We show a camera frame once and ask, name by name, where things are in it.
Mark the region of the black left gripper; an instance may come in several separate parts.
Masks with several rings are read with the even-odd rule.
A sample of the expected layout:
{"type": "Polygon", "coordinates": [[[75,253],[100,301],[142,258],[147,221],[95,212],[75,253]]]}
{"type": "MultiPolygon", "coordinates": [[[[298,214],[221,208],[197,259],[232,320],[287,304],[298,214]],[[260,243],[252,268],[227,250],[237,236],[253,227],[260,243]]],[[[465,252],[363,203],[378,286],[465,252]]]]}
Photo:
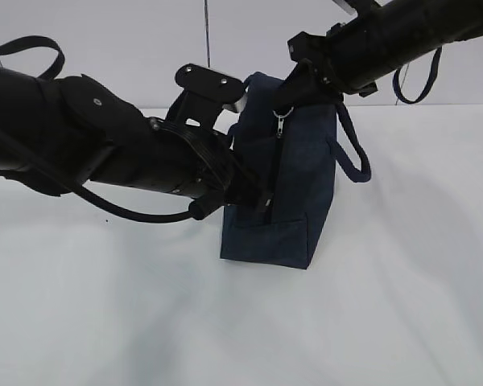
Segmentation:
{"type": "Polygon", "coordinates": [[[197,178],[205,183],[207,191],[189,204],[189,212],[212,213],[223,206],[238,205],[261,213],[270,206],[273,193],[262,179],[242,164],[229,148],[224,134],[159,117],[152,119],[152,128],[179,138],[200,161],[197,178]]]}

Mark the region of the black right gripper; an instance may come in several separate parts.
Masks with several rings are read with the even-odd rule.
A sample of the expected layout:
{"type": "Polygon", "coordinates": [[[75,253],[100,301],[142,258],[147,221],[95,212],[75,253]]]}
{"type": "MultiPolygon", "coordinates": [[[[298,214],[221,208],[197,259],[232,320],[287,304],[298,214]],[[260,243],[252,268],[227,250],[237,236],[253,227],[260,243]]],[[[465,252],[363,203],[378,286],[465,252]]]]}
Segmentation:
{"type": "Polygon", "coordinates": [[[325,35],[301,31],[287,41],[289,55],[296,66],[275,91],[274,111],[316,104],[342,102],[342,93],[368,97],[377,91],[375,81],[353,87],[343,80],[332,63],[331,42],[345,27],[337,23],[325,35]]]}

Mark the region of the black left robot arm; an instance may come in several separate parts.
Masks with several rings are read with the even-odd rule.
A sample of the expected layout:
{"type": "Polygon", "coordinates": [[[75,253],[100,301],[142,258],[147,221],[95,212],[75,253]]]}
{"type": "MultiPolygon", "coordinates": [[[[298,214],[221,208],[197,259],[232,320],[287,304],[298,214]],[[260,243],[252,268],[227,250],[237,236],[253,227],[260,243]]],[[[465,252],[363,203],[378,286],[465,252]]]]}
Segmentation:
{"type": "Polygon", "coordinates": [[[73,193],[129,220],[202,219],[226,205],[263,209],[265,181],[215,130],[222,111],[238,111],[245,85],[195,64],[175,75],[182,91],[165,117],[138,108],[86,75],[58,79],[0,68],[0,176],[44,195],[73,193]],[[145,215],[117,207],[87,182],[178,195],[188,208],[145,215]]]}

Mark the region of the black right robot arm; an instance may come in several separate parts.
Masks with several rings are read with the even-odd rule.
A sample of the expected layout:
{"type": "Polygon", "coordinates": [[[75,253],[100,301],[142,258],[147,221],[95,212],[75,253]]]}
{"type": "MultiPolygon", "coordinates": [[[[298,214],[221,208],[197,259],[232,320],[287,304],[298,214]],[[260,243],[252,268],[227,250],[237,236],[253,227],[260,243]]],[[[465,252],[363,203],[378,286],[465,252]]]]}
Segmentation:
{"type": "Polygon", "coordinates": [[[483,1],[351,1],[357,17],[325,35],[288,41],[293,72],[279,86],[283,111],[325,93],[367,97],[380,78],[445,44],[483,36],[483,1]]]}

